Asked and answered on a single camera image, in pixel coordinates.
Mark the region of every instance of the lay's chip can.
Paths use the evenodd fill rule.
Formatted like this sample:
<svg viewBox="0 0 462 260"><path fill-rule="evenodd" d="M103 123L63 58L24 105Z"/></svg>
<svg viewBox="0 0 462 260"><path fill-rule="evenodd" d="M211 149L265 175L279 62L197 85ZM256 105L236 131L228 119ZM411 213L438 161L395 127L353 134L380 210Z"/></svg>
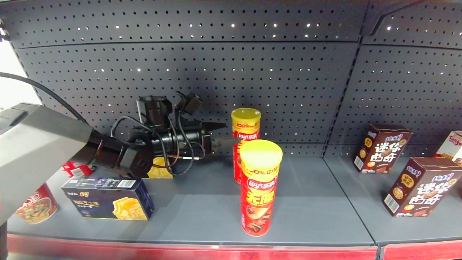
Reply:
<svg viewBox="0 0 462 260"><path fill-rule="evenodd" d="M241 141L234 146L234 180L241 184L242 160L240 148L248 141L260 139L260 118L261 113L253 108L238 108L231 113L233 137L241 138Z"/></svg>
<svg viewBox="0 0 462 260"><path fill-rule="evenodd" d="M273 213L282 149L267 140L253 140L241 147L241 225L251 236L268 232Z"/></svg>

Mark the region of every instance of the chip can label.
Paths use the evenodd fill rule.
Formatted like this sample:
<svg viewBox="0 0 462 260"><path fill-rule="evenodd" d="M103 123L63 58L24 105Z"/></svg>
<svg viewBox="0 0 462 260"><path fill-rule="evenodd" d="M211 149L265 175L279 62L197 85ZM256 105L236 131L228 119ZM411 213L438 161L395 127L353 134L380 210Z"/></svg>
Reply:
<svg viewBox="0 0 462 260"><path fill-rule="evenodd" d="M241 224L251 236L268 232L278 182L279 165L252 169L243 164L241 189Z"/></svg>
<svg viewBox="0 0 462 260"><path fill-rule="evenodd" d="M233 164L234 164L234 180L242 183L242 160L240 149L243 144L248 141L260 139L260 122L255 122L254 125L247 125L241 123L233 124L233 137L241 138L241 141L234 145L233 148Z"/></svg>

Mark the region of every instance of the cracker box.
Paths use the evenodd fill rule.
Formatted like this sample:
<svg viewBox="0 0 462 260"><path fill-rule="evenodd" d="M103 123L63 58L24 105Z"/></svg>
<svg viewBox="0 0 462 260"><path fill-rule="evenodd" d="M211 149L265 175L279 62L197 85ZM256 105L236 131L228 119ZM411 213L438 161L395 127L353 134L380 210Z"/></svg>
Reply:
<svg viewBox="0 0 462 260"><path fill-rule="evenodd" d="M74 176L61 189L83 217L148 220L154 212L142 179Z"/></svg>
<svg viewBox="0 0 462 260"><path fill-rule="evenodd" d="M163 157L156 157L153 160L153 163L159 166L165 166L165 160ZM173 175L167 171L165 168L159 168L152 166L149 172L146 174L145 179L173 179Z"/></svg>
<svg viewBox="0 0 462 260"><path fill-rule="evenodd" d="M389 173L412 132L401 125L370 125L354 165L360 173Z"/></svg>
<svg viewBox="0 0 462 260"><path fill-rule="evenodd" d="M462 176L447 158L412 157L383 203L395 217L428 216Z"/></svg>
<svg viewBox="0 0 462 260"><path fill-rule="evenodd" d="M462 166L462 131L452 131L436 152L435 157L446 157Z"/></svg>

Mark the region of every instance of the perforated metal panel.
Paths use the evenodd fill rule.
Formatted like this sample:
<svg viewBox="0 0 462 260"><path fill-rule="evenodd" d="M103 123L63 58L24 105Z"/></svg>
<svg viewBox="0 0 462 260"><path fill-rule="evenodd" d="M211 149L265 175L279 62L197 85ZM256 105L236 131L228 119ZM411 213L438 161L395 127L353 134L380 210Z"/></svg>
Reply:
<svg viewBox="0 0 462 260"><path fill-rule="evenodd" d="M16 48L81 43L356 41L365 1L56 0L5 5Z"/></svg>
<svg viewBox="0 0 462 260"><path fill-rule="evenodd" d="M377 30L367 34L363 43L462 49L462 1L421 1L397 12L386 11Z"/></svg>
<svg viewBox="0 0 462 260"><path fill-rule="evenodd" d="M402 124L409 144L441 144L460 128L462 51L363 45L330 144L361 143L369 124Z"/></svg>
<svg viewBox="0 0 462 260"><path fill-rule="evenodd" d="M32 79L104 133L122 115L137 117L136 97L178 101L179 90L203 99L197 119L229 123L233 109L249 106L263 113L266 139L325 143L355 49L355 43L119 43L17 53ZM39 96L67 113L46 94Z"/></svg>
<svg viewBox="0 0 462 260"><path fill-rule="evenodd" d="M332 144L328 145L325 157L354 157L358 155L359 145L357 144ZM400 156L423 156L433 157L438 151L440 144L409 144L404 147Z"/></svg>

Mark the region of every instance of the red chip can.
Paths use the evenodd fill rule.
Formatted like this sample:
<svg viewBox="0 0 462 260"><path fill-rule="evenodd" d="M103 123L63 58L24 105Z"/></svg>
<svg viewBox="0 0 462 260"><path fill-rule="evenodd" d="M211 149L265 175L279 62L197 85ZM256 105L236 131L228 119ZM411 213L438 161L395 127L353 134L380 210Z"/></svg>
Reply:
<svg viewBox="0 0 462 260"><path fill-rule="evenodd" d="M95 170L88 165L80 164L74 161L66 162L62 167L62 171L65 171L69 177L73 176L88 176L92 174Z"/></svg>
<svg viewBox="0 0 462 260"><path fill-rule="evenodd" d="M57 209L58 204L45 183L16 210L16 215L29 224L37 224L47 220Z"/></svg>
<svg viewBox="0 0 462 260"><path fill-rule="evenodd" d="M241 148L241 225L251 236L269 230L282 154L277 144L267 140L253 140Z"/></svg>
<svg viewBox="0 0 462 260"><path fill-rule="evenodd" d="M253 108L238 108L231 113L231 117L232 136L241 138L241 141L234 145L233 148L234 180L241 184L242 160L240 148L248 141L260 139L261 113Z"/></svg>

